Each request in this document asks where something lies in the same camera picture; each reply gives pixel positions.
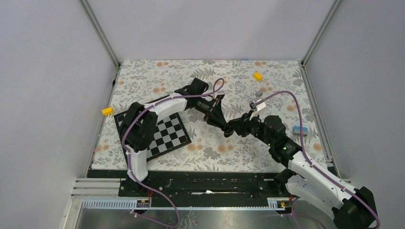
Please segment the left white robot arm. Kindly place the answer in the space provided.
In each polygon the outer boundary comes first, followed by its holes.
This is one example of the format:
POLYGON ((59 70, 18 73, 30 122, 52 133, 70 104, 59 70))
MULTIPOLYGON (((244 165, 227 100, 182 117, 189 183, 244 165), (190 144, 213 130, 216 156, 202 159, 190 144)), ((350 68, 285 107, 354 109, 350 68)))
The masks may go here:
POLYGON ((224 136, 229 137, 233 129, 226 122, 221 109, 223 95, 212 100, 205 98, 217 92, 208 92, 208 83, 194 78, 190 85, 174 91, 172 94, 146 104, 134 102, 118 128, 121 145, 127 156, 128 177, 132 179, 130 190, 136 196, 143 196, 148 191, 147 148, 152 143, 157 123, 162 119, 193 108, 204 114, 204 121, 220 128, 224 136))

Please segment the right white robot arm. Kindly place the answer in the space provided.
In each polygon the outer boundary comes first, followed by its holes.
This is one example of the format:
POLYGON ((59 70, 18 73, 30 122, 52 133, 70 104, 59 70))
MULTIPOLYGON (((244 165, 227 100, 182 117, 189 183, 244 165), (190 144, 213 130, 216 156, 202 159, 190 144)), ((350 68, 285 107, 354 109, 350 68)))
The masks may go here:
POLYGON ((279 116, 270 115, 261 121, 244 114, 225 126, 225 137, 233 133, 262 141, 270 147, 272 158, 285 166, 274 183, 276 194, 302 198, 328 215, 338 229, 370 229, 373 223, 380 228, 373 193, 345 182, 307 156, 304 148, 286 135, 279 116))

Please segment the black earbud charging case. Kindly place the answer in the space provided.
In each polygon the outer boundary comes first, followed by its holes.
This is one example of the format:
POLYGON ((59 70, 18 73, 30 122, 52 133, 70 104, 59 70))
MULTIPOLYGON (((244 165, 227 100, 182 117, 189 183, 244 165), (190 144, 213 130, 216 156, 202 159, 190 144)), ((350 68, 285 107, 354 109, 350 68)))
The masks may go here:
POLYGON ((227 127, 224 129, 224 137, 225 137, 225 138, 228 138, 228 137, 232 136, 233 133, 234 133, 234 129, 233 129, 231 126, 227 126, 227 127))

